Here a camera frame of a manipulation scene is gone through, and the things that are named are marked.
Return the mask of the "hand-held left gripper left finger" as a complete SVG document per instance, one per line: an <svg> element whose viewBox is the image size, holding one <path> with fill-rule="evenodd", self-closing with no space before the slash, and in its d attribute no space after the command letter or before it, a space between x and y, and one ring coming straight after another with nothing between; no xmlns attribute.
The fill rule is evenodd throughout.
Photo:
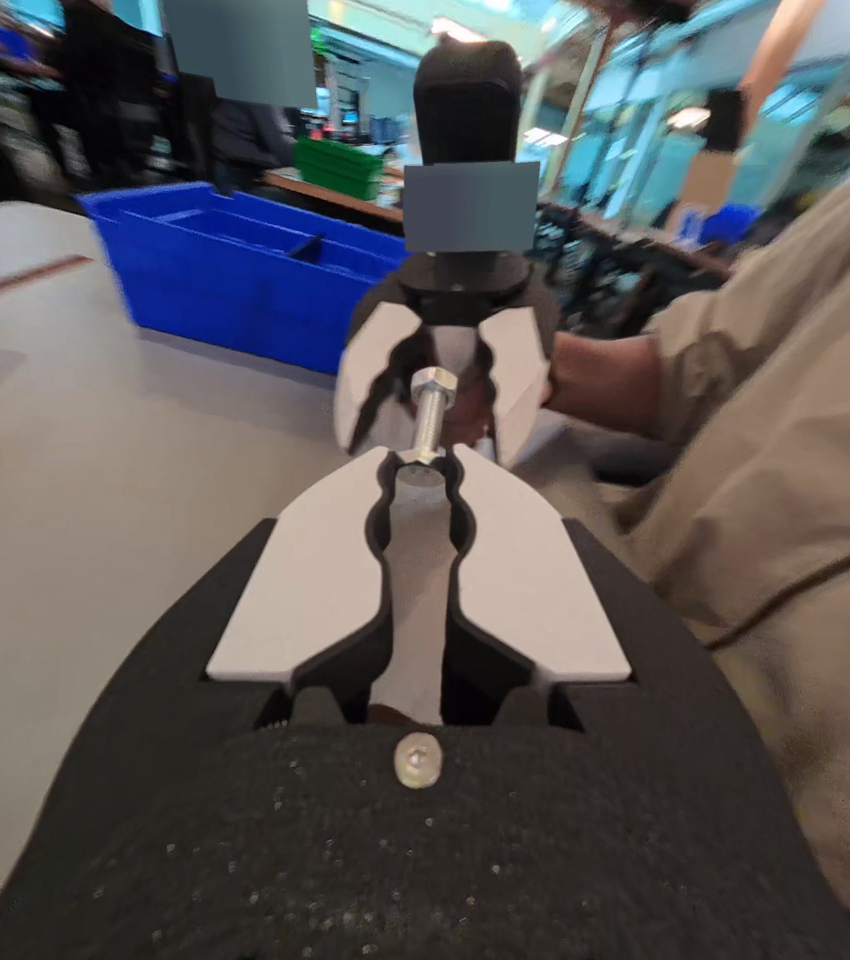
<svg viewBox="0 0 850 960"><path fill-rule="evenodd" d="M397 455L372 448L281 511L205 668L209 681L325 688L367 718L393 655L391 539Z"/></svg>

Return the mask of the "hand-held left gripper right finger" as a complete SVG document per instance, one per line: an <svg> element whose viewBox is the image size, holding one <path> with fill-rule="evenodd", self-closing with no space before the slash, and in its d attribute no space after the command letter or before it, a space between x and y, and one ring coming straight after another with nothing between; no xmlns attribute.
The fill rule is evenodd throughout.
<svg viewBox="0 0 850 960"><path fill-rule="evenodd" d="M633 670L560 513L531 486L456 445L441 718L488 724L514 690L620 685Z"/></svg>

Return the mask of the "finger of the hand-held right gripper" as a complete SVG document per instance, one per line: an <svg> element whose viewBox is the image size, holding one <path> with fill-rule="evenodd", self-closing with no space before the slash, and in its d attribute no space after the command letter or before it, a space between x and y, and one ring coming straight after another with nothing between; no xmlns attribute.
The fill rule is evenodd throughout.
<svg viewBox="0 0 850 960"><path fill-rule="evenodd" d="M349 456L366 443L382 408L395 398L420 329L421 319L410 308L382 302L347 343L335 381L334 430Z"/></svg>
<svg viewBox="0 0 850 960"><path fill-rule="evenodd" d="M534 310L507 308L483 320L476 361L479 417L496 463L508 470L534 433L549 383L551 361Z"/></svg>

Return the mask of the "steel hex nut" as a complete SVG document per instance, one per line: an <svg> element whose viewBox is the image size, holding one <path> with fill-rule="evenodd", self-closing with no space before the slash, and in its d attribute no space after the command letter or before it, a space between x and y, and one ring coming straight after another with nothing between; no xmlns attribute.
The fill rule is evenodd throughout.
<svg viewBox="0 0 850 960"><path fill-rule="evenodd" d="M410 397L415 405L422 405L426 399L437 397L450 409L455 404L457 377L441 366L427 366L419 369L410 380Z"/></svg>

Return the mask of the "steel hex bolt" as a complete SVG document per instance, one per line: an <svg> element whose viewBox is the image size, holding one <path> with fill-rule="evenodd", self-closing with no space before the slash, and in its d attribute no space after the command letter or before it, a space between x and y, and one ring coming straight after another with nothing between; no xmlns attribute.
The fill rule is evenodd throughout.
<svg viewBox="0 0 850 960"><path fill-rule="evenodd" d="M444 404L436 396L417 406L411 446L398 455L402 462L399 479L407 486L432 488L443 483L441 432L445 411Z"/></svg>

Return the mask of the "blue divided storage bin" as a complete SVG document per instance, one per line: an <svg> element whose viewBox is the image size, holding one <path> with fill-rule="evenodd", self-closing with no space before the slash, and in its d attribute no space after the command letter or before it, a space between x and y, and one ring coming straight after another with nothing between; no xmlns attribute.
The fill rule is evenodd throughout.
<svg viewBox="0 0 850 960"><path fill-rule="evenodd" d="M79 195L144 330L334 375L352 312L403 238L206 182ZM322 234L319 266L287 257Z"/></svg>

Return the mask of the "person's right forearm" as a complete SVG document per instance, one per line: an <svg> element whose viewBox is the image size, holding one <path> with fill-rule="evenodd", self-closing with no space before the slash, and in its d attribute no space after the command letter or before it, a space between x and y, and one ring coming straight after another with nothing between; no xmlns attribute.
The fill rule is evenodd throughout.
<svg viewBox="0 0 850 960"><path fill-rule="evenodd" d="M589 425L651 439L657 430L662 370L652 336L602 341L558 332L542 406Z"/></svg>

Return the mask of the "person's right hand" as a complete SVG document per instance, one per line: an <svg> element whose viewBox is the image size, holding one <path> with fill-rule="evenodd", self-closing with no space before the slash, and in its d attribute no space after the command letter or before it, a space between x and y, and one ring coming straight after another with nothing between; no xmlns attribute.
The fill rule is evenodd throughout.
<svg viewBox="0 0 850 960"><path fill-rule="evenodd" d="M458 381L454 405L443 417L441 443L473 448L493 432L495 391L486 376L470 371Z"/></svg>

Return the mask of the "green storage bin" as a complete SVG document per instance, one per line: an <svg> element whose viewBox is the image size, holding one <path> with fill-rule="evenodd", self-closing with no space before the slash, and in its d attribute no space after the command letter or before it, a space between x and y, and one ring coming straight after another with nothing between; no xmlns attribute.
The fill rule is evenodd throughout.
<svg viewBox="0 0 850 960"><path fill-rule="evenodd" d="M361 201L379 198L383 160L376 154L335 140L300 137L294 166L308 184Z"/></svg>

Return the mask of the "wood-edged table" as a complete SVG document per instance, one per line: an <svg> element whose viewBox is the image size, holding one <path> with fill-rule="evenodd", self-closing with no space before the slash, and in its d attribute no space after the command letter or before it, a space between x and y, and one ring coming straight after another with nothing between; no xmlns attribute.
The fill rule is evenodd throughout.
<svg viewBox="0 0 850 960"><path fill-rule="evenodd" d="M734 273L733 266L721 258L702 249L679 246L660 230L625 227L618 220L605 219L594 211L542 199L537 201L536 207L542 218L570 229L569 235L575 240L589 239L610 245L612 250L636 246L649 254L670 258L693 271L716 277L721 282L728 281Z"/></svg>
<svg viewBox="0 0 850 960"><path fill-rule="evenodd" d="M288 193L318 200L341 210L361 213L397 225L404 223L404 211L396 205L397 192L385 190L372 199L355 198L331 188L301 179L293 167L265 171L263 183Z"/></svg>

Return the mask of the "black round-top stand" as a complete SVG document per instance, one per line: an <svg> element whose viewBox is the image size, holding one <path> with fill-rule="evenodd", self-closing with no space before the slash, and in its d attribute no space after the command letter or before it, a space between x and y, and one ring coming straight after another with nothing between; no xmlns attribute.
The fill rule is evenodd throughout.
<svg viewBox="0 0 850 960"><path fill-rule="evenodd" d="M622 43L621 33L625 28L633 29L631 43L634 50L634 63L628 74L623 92L615 103L615 112L609 122L604 137L599 142L591 167L582 184L575 192L575 209L587 210L591 203L589 192L597 181L599 172L608 156L612 144L615 126L628 103L629 97L638 79L647 67L653 44L658 33L672 25L686 22L695 6L695 2L673 1L587 1L576 2L576 6L586 10L593 21L589 46L567 119L571 130L566 134L558 173L566 174L571 154L578 136L583 132L587 105L601 72L610 65L614 57L614 48Z"/></svg>

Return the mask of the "cardboard sign with black tag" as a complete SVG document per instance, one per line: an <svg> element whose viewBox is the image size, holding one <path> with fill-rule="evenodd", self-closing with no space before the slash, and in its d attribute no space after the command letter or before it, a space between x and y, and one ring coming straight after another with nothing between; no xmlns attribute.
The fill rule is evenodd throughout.
<svg viewBox="0 0 850 960"><path fill-rule="evenodd" d="M692 160L679 205L715 211L727 195L743 141L746 109L742 90L709 91L705 110L707 115L696 131L703 145Z"/></svg>

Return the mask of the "wooden pillar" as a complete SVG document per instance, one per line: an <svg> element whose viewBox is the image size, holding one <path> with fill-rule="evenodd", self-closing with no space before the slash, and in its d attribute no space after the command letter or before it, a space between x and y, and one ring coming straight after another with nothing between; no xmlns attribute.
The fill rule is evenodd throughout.
<svg viewBox="0 0 850 960"><path fill-rule="evenodd" d="M740 84L745 126L751 127L777 88L818 16L823 1L781 1Z"/></svg>

